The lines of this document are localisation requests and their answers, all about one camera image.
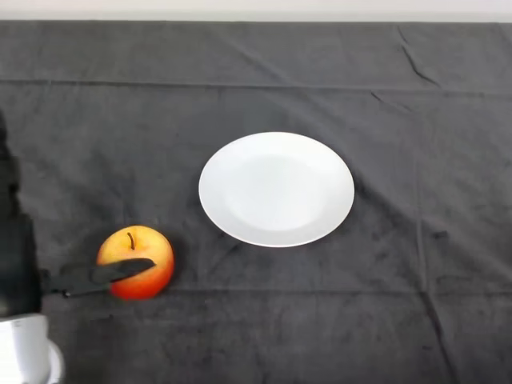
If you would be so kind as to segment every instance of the plate rim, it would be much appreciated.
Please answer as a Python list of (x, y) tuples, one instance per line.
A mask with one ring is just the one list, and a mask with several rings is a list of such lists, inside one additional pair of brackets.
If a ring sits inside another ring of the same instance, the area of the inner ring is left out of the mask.
[[(210, 161), (212, 161), (222, 150), (224, 150), (228, 146), (231, 146), (231, 145), (235, 144), (236, 142), (239, 142), (241, 140), (245, 140), (245, 139), (251, 138), (253, 136), (261, 136), (261, 135), (268, 135), (268, 134), (270, 134), (270, 135), (273, 135), (273, 134), (284, 134), (284, 135), (290, 135), (290, 136), (299, 136), (301, 138), (306, 138), (308, 140), (312, 140), (312, 141), (316, 142), (317, 144), (320, 144), (321, 146), (324, 146), (329, 151), (333, 152), (336, 155), (336, 157), (338, 157), (341, 160), (342, 164), (345, 166), (346, 170), (348, 171), (348, 175), (350, 176), (350, 186), (351, 186), (350, 190), (352, 191), (352, 196), (351, 196), (351, 199), (350, 199), (350, 206), (348, 207), (348, 211), (346, 212), (346, 214), (342, 218), (339, 219), (339, 223), (332, 230), (327, 232), (326, 234), (321, 234), (319, 236), (315, 236), (314, 238), (305, 240), (304, 242), (294, 242), (294, 243), (290, 243), (290, 244), (288, 244), (288, 243), (287, 244), (265, 244), (265, 243), (260, 243), (260, 242), (254, 242), (254, 241), (250, 241), (250, 240), (247, 240), (245, 238), (242, 238), (240, 236), (234, 235), (230, 231), (226, 230), (224, 226), (220, 225), (216, 220), (214, 220), (212, 218), (212, 216), (208, 212), (208, 209), (205, 208), (205, 204), (204, 204), (204, 201), (202, 199), (202, 194), (201, 194), (201, 184), (203, 182), (203, 175), (205, 173), (206, 167), (208, 166), (208, 163), (210, 163)], [(247, 244), (251, 244), (251, 245), (254, 245), (254, 246), (264, 246), (264, 247), (267, 247), (267, 248), (291, 248), (291, 247), (294, 247), (294, 246), (303, 246), (305, 244), (310, 244), (312, 242), (316, 242), (317, 240), (319, 240), (321, 238), (324, 238), (325, 236), (328, 236), (329, 234), (332, 234), (337, 228), (339, 228), (339, 226), (341, 224), (343, 224), (343, 222), (348, 217), (349, 213), (352, 211), (352, 207), (354, 205), (354, 200), (355, 200), (355, 184), (354, 184), (354, 176), (352, 176), (352, 172), (350, 172), (350, 168), (348, 167), (348, 165), (345, 163), (345, 161), (342, 159), (342, 157), (336, 151), (334, 151), (332, 148), (330, 148), (328, 145), (324, 144), (323, 142), (320, 142), (319, 140), (311, 138), (309, 136), (305, 136), (304, 134), (296, 134), (296, 133), (293, 133), (293, 132), (284, 132), (284, 131), (271, 131), (271, 132), (259, 132), (259, 133), (256, 133), (256, 134), (248, 134), (246, 136), (242, 136), (241, 138), (237, 138), (237, 139), (235, 139), (235, 140), (233, 140), (231, 142), (228, 142), (227, 144), (225, 144), (224, 146), (222, 146), (221, 148), (216, 150), (215, 153), (212, 154), (208, 158), (208, 160), (206, 161), (204, 167), (201, 170), (201, 174), (199, 176), (199, 183), (198, 183), (198, 195), (199, 195), (199, 201), (201, 203), (202, 210), (206, 213), (206, 216), (208, 217), (208, 219), (211, 220), (212, 223), (215, 224), (216, 227), (219, 228), (222, 232), (224, 232), (225, 234), (228, 234), (232, 238), (236, 238), (237, 240), (239, 240), (241, 242), (245, 242)]]

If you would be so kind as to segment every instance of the plate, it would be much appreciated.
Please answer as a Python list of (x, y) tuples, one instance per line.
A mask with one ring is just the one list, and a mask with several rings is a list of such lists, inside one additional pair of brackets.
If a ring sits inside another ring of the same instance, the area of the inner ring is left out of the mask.
[(205, 165), (199, 198), (227, 234), (258, 246), (299, 246), (335, 230), (354, 201), (354, 180), (328, 146), (284, 132), (252, 134)]

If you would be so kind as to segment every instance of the white wall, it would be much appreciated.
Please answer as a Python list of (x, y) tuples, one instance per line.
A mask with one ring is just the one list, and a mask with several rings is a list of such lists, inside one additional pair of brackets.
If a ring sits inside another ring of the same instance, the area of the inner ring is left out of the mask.
[(512, 0), (0, 0), (0, 19), (512, 22)]

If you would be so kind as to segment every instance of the apple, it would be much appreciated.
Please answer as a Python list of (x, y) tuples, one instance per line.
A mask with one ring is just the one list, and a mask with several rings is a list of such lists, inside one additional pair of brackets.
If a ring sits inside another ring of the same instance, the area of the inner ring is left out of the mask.
[(110, 285), (115, 296), (126, 299), (152, 298), (169, 282), (174, 272), (174, 253), (161, 233), (147, 226), (129, 226), (112, 234), (98, 252), (98, 264), (128, 258), (150, 258), (154, 266)]

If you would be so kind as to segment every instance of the white robot part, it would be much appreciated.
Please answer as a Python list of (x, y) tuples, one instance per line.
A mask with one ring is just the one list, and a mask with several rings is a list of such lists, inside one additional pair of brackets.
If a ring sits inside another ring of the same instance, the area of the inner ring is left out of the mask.
[(29, 314), (0, 321), (0, 383), (62, 384), (64, 361), (48, 340), (48, 321)]

